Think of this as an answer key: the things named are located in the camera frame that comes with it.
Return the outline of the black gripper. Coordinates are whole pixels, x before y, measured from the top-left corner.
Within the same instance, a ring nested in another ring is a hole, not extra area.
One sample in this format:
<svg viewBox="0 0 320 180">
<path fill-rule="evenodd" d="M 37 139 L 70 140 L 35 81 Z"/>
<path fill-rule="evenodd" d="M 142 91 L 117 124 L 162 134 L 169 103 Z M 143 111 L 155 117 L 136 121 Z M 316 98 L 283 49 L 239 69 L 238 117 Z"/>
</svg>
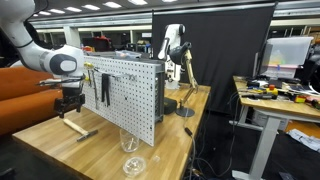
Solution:
<svg viewBox="0 0 320 180">
<path fill-rule="evenodd" d="M 54 102 L 54 110 L 59 114 L 60 118 L 64 118 L 66 109 L 71 105 L 76 106 L 76 112 L 81 112 L 81 107 L 85 103 L 85 95 L 81 88 L 62 88 L 62 98 L 56 98 Z"/>
</svg>

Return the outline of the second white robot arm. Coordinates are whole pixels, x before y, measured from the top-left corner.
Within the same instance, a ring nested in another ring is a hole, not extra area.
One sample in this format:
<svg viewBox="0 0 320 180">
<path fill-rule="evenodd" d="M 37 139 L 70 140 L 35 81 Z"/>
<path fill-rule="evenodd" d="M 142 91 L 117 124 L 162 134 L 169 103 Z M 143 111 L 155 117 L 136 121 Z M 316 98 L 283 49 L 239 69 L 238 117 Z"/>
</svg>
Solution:
<svg viewBox="0 0 320 180">
<path fill-rule="evenodd" d="M 165 27 L 165 36 L 158 53 L 158 59 L 165 61 L 165 87 L 178 89 L 181 65 L 171 58 L 173 52 L 181 45 L 181 36 L 185 33 L 183 24 L 169 24 Z"/>
</svg>

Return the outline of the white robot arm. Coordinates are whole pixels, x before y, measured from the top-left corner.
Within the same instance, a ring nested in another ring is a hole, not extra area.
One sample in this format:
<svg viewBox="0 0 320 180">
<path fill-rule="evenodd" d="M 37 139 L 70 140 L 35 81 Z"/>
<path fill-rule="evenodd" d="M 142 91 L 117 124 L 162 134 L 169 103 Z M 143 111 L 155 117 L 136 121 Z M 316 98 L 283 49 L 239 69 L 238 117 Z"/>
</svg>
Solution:
<svg viewBox="0 0 320 180">
<path fill-rule="evenodd" d="M 49 50 L 37 45 L 27 31 L 24 22 L 33 15 L 34 0 L 0 0 L 0 28 L 5 37 L 18 51 L 22 64 L 35 71 L 59 75 L 60 80 L 44 80 L 40 85 L 60 84 L 62 98 L 54 102 L 54 110 L 60 118 L 70 108 L 77 112 L 85 103 L 82 93 L 84 75 L 84 53 L 80 48 L 64 45 Z"/>
</svg>

